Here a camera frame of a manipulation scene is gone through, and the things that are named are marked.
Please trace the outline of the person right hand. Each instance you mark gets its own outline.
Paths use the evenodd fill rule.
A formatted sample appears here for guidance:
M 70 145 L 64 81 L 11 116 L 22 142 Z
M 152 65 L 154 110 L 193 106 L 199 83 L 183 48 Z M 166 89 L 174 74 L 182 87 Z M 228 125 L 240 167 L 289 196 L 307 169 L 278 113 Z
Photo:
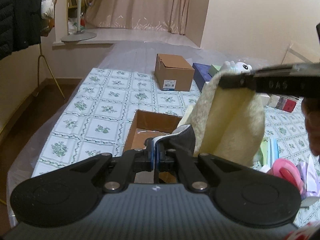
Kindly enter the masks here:
M 320 109 L 319 99 L 304 98 L 302 112 L 305 117 L 305 127 L 308 133 L 309 147 L 313 155 L 320 154 Z

